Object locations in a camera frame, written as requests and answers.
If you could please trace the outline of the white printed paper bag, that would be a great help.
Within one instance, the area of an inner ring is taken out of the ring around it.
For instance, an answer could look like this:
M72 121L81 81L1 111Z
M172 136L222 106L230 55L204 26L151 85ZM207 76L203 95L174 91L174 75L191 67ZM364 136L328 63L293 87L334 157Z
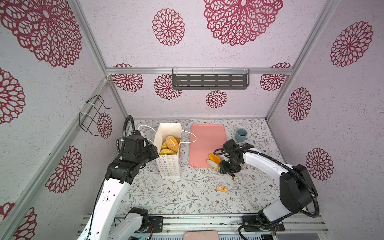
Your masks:
M155 162L162 179L179 179L182 175L182 151L197 141L191 128L180 122L142 121L138 130L157 148Z

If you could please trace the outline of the yellow orange oval bread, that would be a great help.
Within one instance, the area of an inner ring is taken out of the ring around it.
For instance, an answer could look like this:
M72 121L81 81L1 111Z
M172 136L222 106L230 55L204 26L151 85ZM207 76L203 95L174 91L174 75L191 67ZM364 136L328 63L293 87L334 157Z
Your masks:
M220 164L220 162L222 161L221 158L219 156L216 156L214 155L213 153L209 155L209 159L213 162L215 162L217 165Z

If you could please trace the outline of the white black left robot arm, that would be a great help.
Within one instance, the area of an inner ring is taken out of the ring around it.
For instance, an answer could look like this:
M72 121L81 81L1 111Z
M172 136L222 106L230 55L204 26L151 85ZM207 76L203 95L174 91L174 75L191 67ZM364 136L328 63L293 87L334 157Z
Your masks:
M159 157L153 144L146 145L137 154L120 151L109 165L99 190L93 212L79 240L128 240L136 232L149 229L147 210L133 208L122 222L111 230L116 212L125 193L131 188L134 177L145 165Z

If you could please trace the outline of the ridged long golden bread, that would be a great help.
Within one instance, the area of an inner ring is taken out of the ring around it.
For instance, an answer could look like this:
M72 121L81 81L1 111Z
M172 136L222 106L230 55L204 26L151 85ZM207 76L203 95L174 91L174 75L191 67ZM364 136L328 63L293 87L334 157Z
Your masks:
M177 154L177 152L170 150L170 149L163 149L159 153L160 156L162 156L162 155L176 155L176 154Z

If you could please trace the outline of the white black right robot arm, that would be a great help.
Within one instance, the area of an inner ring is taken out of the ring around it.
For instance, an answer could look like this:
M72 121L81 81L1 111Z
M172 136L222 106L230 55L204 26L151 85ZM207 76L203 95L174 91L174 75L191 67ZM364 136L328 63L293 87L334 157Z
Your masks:
M310 218L320 215L318 192L312 181L309 171L303 165L289 165L282 163L256 148L247 148L245 145L234 149L217 149L216 156L224 156L219 170L222 174L235 176L240 172L241 165L253 166L279 184L279 197L249 220L244 219L239 232L246 231L277 231L278 225L295 214L304 214Z

